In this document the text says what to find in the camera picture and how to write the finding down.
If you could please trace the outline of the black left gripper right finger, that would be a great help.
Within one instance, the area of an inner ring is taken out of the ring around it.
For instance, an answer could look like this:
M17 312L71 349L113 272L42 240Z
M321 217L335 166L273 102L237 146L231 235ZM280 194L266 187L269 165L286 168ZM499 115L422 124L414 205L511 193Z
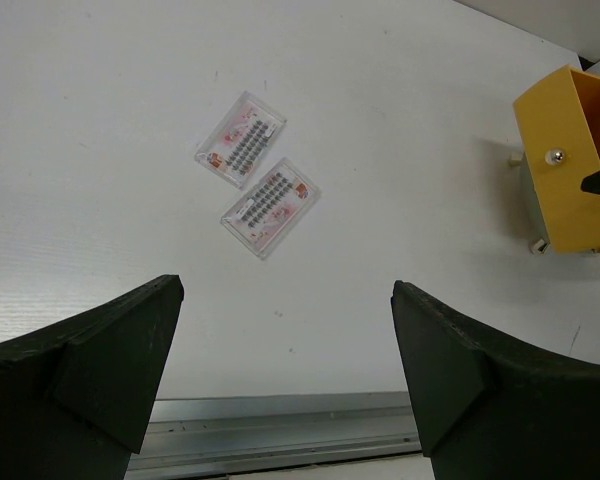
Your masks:
M438 479L600 479L600 365L536 347L407 282L391 297Z

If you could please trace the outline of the yellow drawer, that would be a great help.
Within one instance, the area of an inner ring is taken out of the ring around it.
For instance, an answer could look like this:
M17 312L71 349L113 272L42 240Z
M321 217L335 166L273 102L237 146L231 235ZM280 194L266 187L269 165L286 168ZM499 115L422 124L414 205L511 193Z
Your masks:
M535 250L600 253L600 195L581 188L600 171L600 77L564 66L530 87L513 109Z

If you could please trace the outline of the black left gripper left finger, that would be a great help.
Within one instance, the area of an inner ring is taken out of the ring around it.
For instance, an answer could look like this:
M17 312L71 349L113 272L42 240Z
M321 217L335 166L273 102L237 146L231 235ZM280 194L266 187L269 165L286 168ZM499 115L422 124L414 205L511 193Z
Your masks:
M121 479L140 452L184 287L159 276L0 343L0 479Z

